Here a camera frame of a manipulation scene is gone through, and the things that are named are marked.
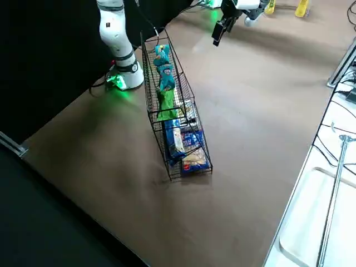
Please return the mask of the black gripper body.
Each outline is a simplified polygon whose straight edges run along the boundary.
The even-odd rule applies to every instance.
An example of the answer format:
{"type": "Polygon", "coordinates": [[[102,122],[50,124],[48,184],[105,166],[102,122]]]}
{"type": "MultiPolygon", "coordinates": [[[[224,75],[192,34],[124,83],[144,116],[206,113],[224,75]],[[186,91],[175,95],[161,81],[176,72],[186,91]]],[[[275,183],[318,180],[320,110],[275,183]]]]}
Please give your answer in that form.
{"type": "Polygon", "coordinates": [[[229,19],[237,19],[241,16],[241,10],[236,8],[235,1],[233,0],[222,0],[221,10],[222,10],[221,19],[223,21],[229,19]]]}

